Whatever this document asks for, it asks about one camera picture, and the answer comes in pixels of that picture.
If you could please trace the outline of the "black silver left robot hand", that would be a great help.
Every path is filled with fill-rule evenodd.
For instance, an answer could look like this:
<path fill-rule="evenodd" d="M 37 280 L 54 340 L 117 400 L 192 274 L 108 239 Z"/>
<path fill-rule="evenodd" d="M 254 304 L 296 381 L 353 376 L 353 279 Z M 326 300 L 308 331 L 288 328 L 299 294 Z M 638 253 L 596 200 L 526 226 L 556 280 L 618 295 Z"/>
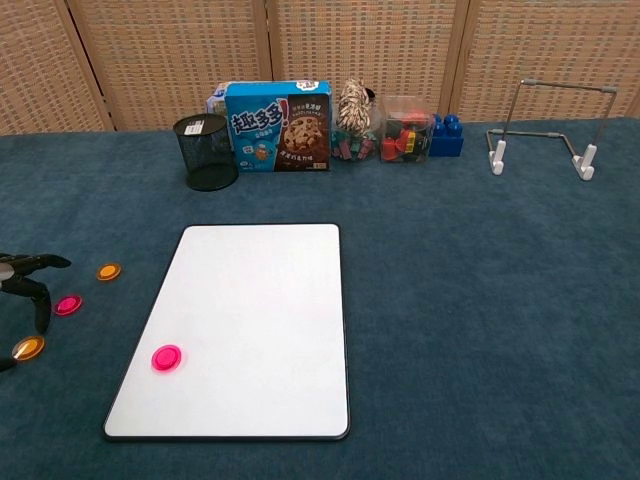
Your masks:
<path fill-rule="evenodd" d="M 11 255 L 1 254 L 1 291 L 29 298 L 35 310 L 34 325 L 40 336 L 49 327 L 51 318 L 51 296 L 47 286 L 30 278 L 36 270 L 48 267 L 68 268 L 72 262 L 55 254 Z"/>

